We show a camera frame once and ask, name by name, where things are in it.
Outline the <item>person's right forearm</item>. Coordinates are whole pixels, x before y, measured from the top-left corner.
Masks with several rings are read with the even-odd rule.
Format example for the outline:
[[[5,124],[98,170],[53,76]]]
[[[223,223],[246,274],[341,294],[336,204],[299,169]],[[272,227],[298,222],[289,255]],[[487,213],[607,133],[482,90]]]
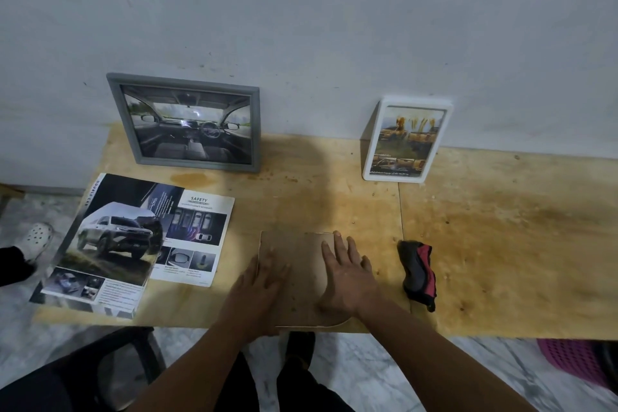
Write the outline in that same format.
[[[521,394],[425,322],[378,297],[354,309],[426,412],[536,412]]]

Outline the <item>white car leaflet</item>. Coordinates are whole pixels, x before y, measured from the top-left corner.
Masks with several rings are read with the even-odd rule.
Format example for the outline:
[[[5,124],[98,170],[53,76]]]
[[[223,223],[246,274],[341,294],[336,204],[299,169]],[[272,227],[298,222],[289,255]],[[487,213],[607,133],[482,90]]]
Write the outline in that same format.
[[[163,242],[150,280],[209,288],[212,285],[235,198],[181,191],[161,219]]]

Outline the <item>brown backing board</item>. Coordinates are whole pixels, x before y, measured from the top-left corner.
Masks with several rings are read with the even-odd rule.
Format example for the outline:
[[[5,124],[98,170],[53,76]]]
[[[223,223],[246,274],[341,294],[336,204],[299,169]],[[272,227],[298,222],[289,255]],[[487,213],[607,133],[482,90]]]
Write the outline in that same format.
[[[273,251],[274,272],[290,267],[289,275],[269,314],[269,322],[282,330],[330,329],[350,317],[337,311],[322,310],[318,303],[328,288],[328,273],[321,244],[334,246],[332,233],[304,231],[262,231],[258,258]]]

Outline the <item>red and black cloth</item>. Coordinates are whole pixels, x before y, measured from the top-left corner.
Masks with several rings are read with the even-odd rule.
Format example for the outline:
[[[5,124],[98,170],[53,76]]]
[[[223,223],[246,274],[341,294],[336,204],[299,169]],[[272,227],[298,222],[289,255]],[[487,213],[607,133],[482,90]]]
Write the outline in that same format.
[[[407,298],[425,305],[429,313],[436,310],[436,275],[431,268],[432,246],[413,240],[397,243],[398,257],[405,271],[402,283]]]

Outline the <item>pink plastic basket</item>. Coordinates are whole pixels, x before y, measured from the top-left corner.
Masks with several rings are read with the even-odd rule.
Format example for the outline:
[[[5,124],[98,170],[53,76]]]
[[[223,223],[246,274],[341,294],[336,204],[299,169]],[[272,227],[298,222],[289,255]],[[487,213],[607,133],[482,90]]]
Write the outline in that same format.
[[[537,345],[555,368],[618,395],[618,340],[538,338]]]

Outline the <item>white picture frame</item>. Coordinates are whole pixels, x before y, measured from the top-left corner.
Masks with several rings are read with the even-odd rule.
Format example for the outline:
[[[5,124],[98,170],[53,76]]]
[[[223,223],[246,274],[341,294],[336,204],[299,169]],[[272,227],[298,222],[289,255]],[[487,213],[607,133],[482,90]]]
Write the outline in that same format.
[[[450,98],[383,96],[377,106],[363,179],[423,183],[453,111]]]

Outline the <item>person's left forearm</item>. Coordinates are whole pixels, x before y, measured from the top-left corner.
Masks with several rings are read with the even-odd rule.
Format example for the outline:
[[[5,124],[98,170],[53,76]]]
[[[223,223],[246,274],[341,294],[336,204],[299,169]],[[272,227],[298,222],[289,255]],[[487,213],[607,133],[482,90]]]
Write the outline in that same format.
[[[257,338],[246,325],[218,322],[149,385],[127,412],[259,412],[242,348]]]

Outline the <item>dark car brochure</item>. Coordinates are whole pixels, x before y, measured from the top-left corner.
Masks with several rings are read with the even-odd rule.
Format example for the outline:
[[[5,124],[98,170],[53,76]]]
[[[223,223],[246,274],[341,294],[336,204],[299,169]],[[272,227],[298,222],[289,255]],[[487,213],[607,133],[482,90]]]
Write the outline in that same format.
[[[100,174],[30,302],[133,319],[183,193]]]

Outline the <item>person's right hand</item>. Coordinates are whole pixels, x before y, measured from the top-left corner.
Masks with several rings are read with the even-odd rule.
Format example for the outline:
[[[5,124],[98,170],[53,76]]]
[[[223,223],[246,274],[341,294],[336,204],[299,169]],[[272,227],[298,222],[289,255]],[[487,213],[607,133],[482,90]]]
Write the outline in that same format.
[[[321,244],[328,283],[318,301],[318,308],[326,313],[339,313],[365,322],[367,315],[382,299],[381,289],[375,277],[374,283],[361,283],[362,256],[352,237],[347,237],[344,242],[348,253],[348,266],[344,268],[336,260],[334,243],[333,247],[325,242]]]

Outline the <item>person's left hand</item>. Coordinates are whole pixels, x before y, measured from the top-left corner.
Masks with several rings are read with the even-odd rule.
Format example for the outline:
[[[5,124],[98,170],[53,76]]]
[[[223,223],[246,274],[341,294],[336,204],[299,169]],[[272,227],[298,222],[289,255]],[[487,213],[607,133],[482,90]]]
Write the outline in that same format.
[[[259,337],[278,334],[280,330],[270,316],[281,291],[260,293],[246,288],[246,269],[228,292],[218,319],[213,325],[221,328],[224,336],[240,347]]]

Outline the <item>person's black trousers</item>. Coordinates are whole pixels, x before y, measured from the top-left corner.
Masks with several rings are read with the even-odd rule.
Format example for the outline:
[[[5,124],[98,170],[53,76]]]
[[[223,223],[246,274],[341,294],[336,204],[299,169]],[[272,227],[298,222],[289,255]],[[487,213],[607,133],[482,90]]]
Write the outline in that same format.
[[[284,363],[276,380],[279,412],[354,412],[308,370],[315,341],[314,332],[289,333]],[[257,387],[243,353],[238,354],[213,412],[259,412]]]

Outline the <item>black chair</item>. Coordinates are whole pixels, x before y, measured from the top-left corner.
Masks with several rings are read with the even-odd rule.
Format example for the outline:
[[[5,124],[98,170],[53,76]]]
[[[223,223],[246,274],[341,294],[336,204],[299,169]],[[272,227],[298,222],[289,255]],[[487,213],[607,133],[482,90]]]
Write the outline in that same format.
[[[114,355],[135,353],[137,379],[152,384],[166,369],[153,327],[123,327],[0,389],[0,412],[126,412],[112,400]]]

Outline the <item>grey picture frame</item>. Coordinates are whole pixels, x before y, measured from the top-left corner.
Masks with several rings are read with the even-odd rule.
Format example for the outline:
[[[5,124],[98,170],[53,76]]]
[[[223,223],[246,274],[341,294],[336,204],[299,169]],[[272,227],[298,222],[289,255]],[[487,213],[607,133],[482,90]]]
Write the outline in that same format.
[[[136,163],[258,173],[260,90],[109,72]]]

